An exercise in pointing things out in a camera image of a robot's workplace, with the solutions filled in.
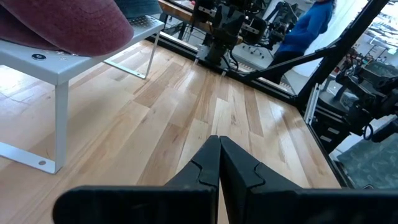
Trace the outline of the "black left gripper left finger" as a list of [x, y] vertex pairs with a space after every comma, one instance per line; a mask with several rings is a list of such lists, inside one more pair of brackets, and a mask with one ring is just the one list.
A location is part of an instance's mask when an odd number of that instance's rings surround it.
[[220, 139], [210, 136], [162, 186], [84, 185], [63, 193], [54, 224], [217, 224]]

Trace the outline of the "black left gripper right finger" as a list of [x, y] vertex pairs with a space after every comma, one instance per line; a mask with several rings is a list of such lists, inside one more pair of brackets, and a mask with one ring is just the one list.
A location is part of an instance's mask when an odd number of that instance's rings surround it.
[[398, 190], [302, 188], [220, 138], [230, 224], [398, 224]]

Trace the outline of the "maroon baseball cap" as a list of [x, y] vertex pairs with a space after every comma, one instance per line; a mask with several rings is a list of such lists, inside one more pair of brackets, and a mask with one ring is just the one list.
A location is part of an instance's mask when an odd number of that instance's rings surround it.
[[0, 0], [0, 39], [15, 44], [94, 57], [133, 36], [114, 0]]

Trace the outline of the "black equipment box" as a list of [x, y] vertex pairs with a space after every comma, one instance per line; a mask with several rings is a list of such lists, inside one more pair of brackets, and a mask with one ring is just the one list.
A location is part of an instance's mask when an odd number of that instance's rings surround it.
[[346, 110], [337, 101], [319, 97], [311, 127], [327, 154], [349, 136], [348, 124], [343, 121], [345, 113]]

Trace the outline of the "person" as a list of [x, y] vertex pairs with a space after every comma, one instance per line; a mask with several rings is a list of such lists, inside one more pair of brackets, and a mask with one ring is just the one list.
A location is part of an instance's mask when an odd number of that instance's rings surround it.
[[328, 30], [335, 7], [336, 0], [316, 0], [285, 35], [269, 66], [303, 56], [312, 42]]

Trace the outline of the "white metal shelf riser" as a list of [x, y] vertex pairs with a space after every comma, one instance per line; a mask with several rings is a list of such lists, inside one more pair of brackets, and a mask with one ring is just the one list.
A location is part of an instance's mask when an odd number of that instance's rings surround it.
[[[101, 62], [141, 79], [145, 79], [150, 72], [160, 32], [165, 23], [152, 16], [137, 17], [129, 22], [134, 28], [134, 37], [117, 51], [100, 57], [82, 57], [63, 51], [39, 50], [0, 40], [0, 65], [13, 68], [55, 87], [55, 159], [50, 160], [3, 142], [0, 142], [0, 156], [49, 174], [56, 174], [65, 165], [69, 81]], [[111, 57], [151, 36], [155, 37], [155, 42], [145, 74], [111, 60]]]

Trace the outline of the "background wooden table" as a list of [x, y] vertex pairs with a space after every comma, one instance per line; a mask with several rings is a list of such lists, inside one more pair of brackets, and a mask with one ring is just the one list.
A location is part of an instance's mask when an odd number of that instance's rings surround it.
[[184, 9], [183, 6], [178, 6], [174, 2], [167, 0], [158, 0], [158, 3], [160, 4], [163, 12], [167, 15], [175, 17], [183, 22], [193, 25], [196, 28], [210, 33], [211, 23], [194, 22], [192, 13], [187, 9]]

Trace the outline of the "dark navy baseball cap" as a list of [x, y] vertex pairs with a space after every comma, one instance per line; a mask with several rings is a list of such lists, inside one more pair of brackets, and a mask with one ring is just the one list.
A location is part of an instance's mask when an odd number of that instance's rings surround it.
[[158, 0], [114, 0], [121, 12], [128, 19], [161, 14]]

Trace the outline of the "black frame strut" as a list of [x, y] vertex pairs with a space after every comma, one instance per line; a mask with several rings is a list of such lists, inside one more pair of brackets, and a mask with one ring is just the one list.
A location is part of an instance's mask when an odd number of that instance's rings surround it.
[[243, 78], [245, 80], [254, 80], [257, 78], [274, 78], [276, 75], [281, 74], [282, 72], [285, 72], [286, 70], [291, 69], [292, 67], [301, 65], [303, 63], [311, 62], [311, 61], [319, 59], [319, 58], [326, 57], [326, 56], [330, 55], [332, 52], [334, 52], [336, 49], [337, 49], [337, 46], [335, 46], [335, 45], [331, 46], [331, 47], [325, 47], [320, 50], [316, 50], [314, 53], [304, 55], [301, 57], [296, 57], [296, 58], [290, 59], [288, 61], [281, 62], [276, 65], [270, 66], [263, 70], [258, 70], [255, 72], [245, 74], [245, 75], [243, 75]]
[[322, 58], [317, 69], [312, 73], [298, 95], [293, 98], [294, 106], [303, 108], [310, 98], [316, 84], [322, 84], [348, 50], [360, 38], [361, 34], [371, 25], [374, 18], [382, 11], [389, 0], [369, 0], [362, 11], [327, 48], [317, 50], [314, 54], [303, 56], [300, 64]]

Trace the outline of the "white frame bracket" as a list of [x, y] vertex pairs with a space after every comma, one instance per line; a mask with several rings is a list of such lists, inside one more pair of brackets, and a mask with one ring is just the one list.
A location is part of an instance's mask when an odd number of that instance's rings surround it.
[[318, 96], [320, 94], [320, 86], [317, 83], [310, 94], [310, 98], [308, 99], [307, 108], [304, 114], [304, 121], [306, 124], [311, 125], [313, 116], [315, 114], [315, 109], [317, 106]]

